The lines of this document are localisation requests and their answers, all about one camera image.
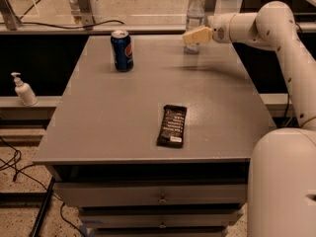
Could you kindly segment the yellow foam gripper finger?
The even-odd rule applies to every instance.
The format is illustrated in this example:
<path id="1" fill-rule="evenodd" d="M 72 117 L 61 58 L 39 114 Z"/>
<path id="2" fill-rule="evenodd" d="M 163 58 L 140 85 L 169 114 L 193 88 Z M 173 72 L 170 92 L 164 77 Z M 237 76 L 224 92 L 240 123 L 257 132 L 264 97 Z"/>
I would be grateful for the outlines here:
<path id="1" fill-rule="evenodd" d="M 212 40 L 213 30 L 206 26 L 197 27 L 183 34 L 184 44 L 205 43 Z"/>

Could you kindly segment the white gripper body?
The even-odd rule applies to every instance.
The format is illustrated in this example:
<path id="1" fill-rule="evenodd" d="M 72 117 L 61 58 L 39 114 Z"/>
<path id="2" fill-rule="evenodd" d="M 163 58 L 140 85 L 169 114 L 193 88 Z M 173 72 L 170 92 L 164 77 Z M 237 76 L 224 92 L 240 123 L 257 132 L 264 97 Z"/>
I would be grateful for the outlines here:
<path id="1" fill-rule="evenodd" d="M 230 23 L 234 14 L 226 13 L 208 16 L 207 22 L 212 29 L 212 38 L 216 42 L 230 43 Z"/>

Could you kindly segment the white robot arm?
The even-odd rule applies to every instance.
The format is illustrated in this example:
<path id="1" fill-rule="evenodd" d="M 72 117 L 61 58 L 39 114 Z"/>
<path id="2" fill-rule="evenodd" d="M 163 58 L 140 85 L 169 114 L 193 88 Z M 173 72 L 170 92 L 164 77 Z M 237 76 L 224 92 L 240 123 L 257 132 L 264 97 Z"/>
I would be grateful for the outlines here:
<path id="1" fill-rule="evenodd" d="M 247 237 L 316 237 L 316 60 L 298 36 L 289 6 L 210 16 L 185 44 L 244 43 L 276 54 L 296 127 L 269 132 L 250 161 Z"/>

